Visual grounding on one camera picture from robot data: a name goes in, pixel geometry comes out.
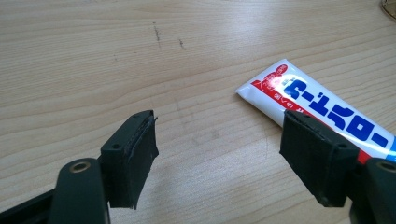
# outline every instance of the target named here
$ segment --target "white tube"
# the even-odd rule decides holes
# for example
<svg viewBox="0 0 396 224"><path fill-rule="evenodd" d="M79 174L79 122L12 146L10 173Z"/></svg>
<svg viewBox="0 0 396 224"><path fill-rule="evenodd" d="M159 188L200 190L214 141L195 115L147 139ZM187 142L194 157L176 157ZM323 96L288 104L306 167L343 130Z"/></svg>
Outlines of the white tube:
<svg viewBox="0 0 396 224"><path fill-rule="evenodd" d="M396 137L283 59L236 92L280 126L285 109L313 116L361 149L358 160L396 161Z"/></svg>

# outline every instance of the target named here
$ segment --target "clamp jaw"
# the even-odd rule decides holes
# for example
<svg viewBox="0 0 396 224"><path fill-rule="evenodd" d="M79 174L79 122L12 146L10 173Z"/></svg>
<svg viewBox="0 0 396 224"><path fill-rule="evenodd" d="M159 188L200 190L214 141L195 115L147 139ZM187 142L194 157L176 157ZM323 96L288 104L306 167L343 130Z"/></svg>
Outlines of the clamp jaw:
<svg viewBox="0 0 396 224"><path fill-rule="evenodd" d="M359 152L322 122L285 111L280 154L318 203L343 207L349 197L352 223L396 223L396 163L371 158L360 164Z"/></svg>
<svg viewBox="0 0 396 224"><path fill-rule="evenodd" d="M152 110L129 117L101 148L99 159L67 163L56 188L0 214L0 223L110 223L110 207L136 208L159 155Z"/></svg>

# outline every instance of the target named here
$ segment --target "table surface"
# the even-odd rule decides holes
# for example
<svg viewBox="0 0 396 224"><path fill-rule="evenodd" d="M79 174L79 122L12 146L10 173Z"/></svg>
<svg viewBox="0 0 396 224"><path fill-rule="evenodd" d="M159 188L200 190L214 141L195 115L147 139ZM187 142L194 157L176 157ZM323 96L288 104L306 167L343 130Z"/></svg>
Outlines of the table surface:
<svg viewBox="0 0 396 224"><path fill-rule="evenodd" d="M379 1L0 2L0 210L158 116L137 210L112 223L349 223L279 154L281 128L234 90L287 58L396 133L396 22Z"/></svg>

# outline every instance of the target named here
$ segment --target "scratch mark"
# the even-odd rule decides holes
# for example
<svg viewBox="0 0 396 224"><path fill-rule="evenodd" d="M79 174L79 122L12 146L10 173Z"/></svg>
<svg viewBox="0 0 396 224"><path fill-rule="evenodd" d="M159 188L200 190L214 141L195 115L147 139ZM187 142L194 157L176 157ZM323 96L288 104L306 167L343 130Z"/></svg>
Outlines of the scratch mark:
<svg viewBox="0 0 396 224"><path fill-rule="evenodd" d="M184 48L184 45L183 45L183 41L182 41L181 39L178 40L178 44L180 45L180 47L181 47L182 49L185 49L185 48Z"/></svg>
<svg viewBox="0 0 396 224"><path fill-rule="evenodd" d="M157 28L157 26L155 25L156 24L156 22L153 22L152 24L154 24L154 32L155 32L155 36L157 37L157 42L158 42L158 47L161 49L161 43L160 43L160 35L161 35L161 32L160 32L160 30Z"/></svg>

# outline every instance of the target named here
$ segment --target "tube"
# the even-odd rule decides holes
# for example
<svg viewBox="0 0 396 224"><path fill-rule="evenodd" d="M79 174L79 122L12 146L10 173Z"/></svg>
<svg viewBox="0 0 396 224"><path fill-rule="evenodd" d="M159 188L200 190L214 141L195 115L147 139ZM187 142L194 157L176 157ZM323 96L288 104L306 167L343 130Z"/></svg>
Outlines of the tube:
<svg viewBox="0 0 396 224"><path fill-rule="evenodd" d="M281 127L285 109L319 119L371 157L396 161L396 137L283 59L235 92Z"/></svg>

